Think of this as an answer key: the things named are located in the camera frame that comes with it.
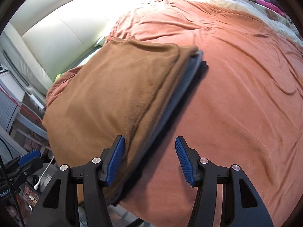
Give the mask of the folded grey clothes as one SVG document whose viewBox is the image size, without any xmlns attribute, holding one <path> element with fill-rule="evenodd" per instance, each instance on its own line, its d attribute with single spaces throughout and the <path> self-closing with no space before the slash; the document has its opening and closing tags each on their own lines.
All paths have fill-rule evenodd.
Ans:
<svg viewBox="0 0 303 227">
<path fill-rule="evenodd" d="M 180 110 L 192 92 L 192 88 L 199 82 L 200 77 L 208 70 L 208 66 L 202 60 L 203 51 L 198 50 L 187 62 L 186 71 L 173 92 L 166 105 L 160 120 L 157 122 L 151 137 L 144 143 L 144 148 L 135 155 L 135 165 L 131 168 L 131 173 L 126 181 L 115 191 L 115 195 L 106 200 L 107 204 L 117 205 L 136 185 L 142 171 L 153 156 L 156 149 L 161 145 L 172 123 L 179 115 Z"/>
</svg>

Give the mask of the mustard brown printed t-shirt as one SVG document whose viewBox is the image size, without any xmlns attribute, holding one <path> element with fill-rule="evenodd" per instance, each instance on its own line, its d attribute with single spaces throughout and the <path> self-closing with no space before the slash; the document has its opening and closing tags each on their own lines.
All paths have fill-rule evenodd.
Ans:
<svg viewBox="0 0 303 227">
<path fill-rule="evenodd" d="M 49 90 L 43 118 L 57 164 L 84 165 L 123 136 L 121 165 L 104 192 L 107 203 L 117 201 L 197 53 L 196 45 L 114 38 L 75 76 L 66 73 L 69 82 Z"/>
</svg>

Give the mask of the cream quilt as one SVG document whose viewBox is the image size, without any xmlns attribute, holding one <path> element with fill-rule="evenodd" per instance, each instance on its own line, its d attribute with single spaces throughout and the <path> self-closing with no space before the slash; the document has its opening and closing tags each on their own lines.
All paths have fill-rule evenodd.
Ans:
<svg viewBox="0 0 303 227">
<path fill-rule="evenodd" d="M 266 8 L 262 5 L 248 0 L 186 0 L 192 2 L 202 2 L 214 5 L 220 8 L 236 10 L 248 13 L 271 27 L 277 33 L 284 35 L 289 40 L 302 47 L 302 39 L 299 31 L 296 29 L 291 20 L 277 12 Z"/>
</svg>

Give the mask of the orange bed blanket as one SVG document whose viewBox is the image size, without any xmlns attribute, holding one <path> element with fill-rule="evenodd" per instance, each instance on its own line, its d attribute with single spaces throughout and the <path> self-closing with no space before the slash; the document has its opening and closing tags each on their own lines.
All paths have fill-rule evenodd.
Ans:
<svg viewBox="0 0 303 227">
<path fill-rule="evenodd" d="M 105 44 L 114 38 L 196 45 L 208 66 L 119 203 L 156 226 L 187 225 L 196 190 L 175 152 L 183 136 L 214 164 L 240 165 L 282 226 L 302 197 L 302 47 L 248 13 L 186 0 L 129 10 Z"/>
</svg>

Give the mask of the cream padded headboard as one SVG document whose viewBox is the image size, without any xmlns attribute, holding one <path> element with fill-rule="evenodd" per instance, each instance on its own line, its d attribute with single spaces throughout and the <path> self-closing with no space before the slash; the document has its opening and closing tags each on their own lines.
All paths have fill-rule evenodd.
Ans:
<svg viewBox="0 0 303 227">
<path fill-rule="evenodd" d="M 32 93 L 45 95 L 116 20 L 144 0 L 26 0 L 1 33 L 1 62 Z"/>
</svg>

